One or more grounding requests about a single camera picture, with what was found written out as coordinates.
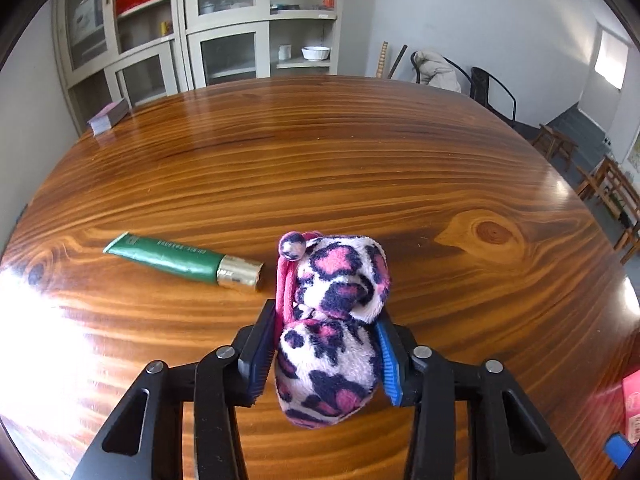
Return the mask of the leopard print fabric pouch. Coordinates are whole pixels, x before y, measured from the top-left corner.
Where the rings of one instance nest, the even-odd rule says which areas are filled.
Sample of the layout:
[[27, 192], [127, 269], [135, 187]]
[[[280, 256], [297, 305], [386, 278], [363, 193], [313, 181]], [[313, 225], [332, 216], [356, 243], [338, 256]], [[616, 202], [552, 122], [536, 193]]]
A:
[[382, 380], [373, 324], [390, 296], [383, 247], [358, 235], [289, 232], [279, 242], [274, 383], [297, 427], [334, 426]]

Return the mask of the pink metal tin box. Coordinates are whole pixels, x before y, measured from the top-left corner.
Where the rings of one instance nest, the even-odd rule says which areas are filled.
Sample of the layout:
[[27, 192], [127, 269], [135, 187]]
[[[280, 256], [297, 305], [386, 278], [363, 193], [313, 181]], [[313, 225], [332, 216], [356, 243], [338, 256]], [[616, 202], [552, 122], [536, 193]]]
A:
[[631, 444], [640, 440], [640, 370], [623, 379], [625, 434]]

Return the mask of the green pen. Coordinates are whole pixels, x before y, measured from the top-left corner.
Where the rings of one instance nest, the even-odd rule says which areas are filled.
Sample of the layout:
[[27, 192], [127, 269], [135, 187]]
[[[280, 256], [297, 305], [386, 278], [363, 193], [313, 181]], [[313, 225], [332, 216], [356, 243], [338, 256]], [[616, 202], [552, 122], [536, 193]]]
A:
[[255, 290], [264, 267], [261, 262], [129, 232], [111, 240], [103, 252], [180, 278], [227, 288]]

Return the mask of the wooden table with benches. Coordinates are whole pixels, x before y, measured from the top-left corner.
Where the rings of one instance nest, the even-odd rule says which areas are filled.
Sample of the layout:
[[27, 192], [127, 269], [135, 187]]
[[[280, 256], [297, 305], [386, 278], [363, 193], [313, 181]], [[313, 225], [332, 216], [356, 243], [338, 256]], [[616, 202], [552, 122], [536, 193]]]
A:
[[639, 192], [611, 157], [604, 156], [591, 171], [576, 169], [582, 177], [576, 188], [578, 197], [583, 202], [595, 197], [623, 226], [614, 250], [624, 252], [621, 264], [628, 263], [639, 253]]

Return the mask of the wooden stool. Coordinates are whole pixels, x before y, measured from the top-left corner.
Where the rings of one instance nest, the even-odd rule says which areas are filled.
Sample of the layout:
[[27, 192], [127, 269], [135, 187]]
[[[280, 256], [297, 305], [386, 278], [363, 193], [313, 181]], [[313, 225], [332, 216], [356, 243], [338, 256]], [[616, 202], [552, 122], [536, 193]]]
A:
[[540, 124], [537, 135], [530, 144], [540, 151], [548, 162], [551, 162], [555, 156], [560, 156], [565, 162], [564, 171], [570, 171], [577, 151], [577, 143], [569, 136], [548, 125]]

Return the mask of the small card box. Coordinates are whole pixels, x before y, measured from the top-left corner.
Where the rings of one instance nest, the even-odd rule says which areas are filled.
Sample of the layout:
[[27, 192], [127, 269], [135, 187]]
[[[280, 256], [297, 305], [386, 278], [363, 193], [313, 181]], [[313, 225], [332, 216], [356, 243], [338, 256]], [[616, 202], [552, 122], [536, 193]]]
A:
[[88, 125], [94, 136], [107, 132], [114, 128], [130, 112], [130, 106], [126, 99], [120, 99], [105, 105], [98, 114], [88, 120]]

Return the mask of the black metal chair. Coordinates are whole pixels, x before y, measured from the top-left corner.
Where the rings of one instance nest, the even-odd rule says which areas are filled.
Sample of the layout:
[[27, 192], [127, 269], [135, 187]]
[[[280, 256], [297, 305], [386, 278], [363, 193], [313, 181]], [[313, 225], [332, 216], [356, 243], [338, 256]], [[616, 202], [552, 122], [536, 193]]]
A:
[[[518, 101], [513, 93], [493, 74], [488, 73], [484, 68], [473, 66], [471, 68], [471, 88], [470, 97], [472, 100], [484, 106], [492, 114], [505, 122], [508, 126], [514, 127], [516, 124], [516, 112], [518, 111]], [[503, 113], [494, 107], [495, 98], [504, 99], [510, 105], [510, 110]]]

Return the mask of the white padded jacket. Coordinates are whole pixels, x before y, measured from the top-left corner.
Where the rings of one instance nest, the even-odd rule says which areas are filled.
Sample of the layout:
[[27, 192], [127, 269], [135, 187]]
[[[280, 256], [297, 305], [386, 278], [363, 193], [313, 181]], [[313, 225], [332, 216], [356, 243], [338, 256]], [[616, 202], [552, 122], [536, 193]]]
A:
[[416, 51], [411, 55], [411, 63], [416, 71], [416, 82], [436, 89], [461, 92], [456, 70], [446, 58], [430, 50]]

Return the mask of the wooden ruler stick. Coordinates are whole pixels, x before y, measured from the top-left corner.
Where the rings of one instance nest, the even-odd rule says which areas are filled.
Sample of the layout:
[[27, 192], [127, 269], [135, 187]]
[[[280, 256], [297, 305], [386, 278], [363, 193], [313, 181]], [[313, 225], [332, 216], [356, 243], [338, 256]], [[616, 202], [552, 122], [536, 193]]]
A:
[[380, 54], [378, 55], [378, 64], [376, 64], [375, 78], [378, 78], [378, 79], [384, 78], [387, 52], [388, 52], [388, 42], [383, 41]]

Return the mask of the grey glass door cabinet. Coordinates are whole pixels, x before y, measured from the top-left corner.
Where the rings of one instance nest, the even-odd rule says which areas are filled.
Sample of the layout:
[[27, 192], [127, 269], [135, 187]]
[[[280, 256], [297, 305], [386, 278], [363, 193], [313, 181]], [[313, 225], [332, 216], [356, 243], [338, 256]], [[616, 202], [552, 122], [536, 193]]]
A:
[[[344, 0], [53, 0], [53, 44], [78, 131], [108, 103], [140, 107], [244, 79], [334, 75]], [[309, 62], [302, 49], [331, 49]]]

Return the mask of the white bowl on shelf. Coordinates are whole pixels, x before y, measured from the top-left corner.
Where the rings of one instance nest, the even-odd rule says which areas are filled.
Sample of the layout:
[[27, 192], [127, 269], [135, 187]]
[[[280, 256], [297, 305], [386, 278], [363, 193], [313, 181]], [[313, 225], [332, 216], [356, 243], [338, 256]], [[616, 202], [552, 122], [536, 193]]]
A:
[[324, 62], [330, 57], [331, 49], [323, 46], [308, 46], [303, 47], [302, 55], [306, 61], [309, 62]]

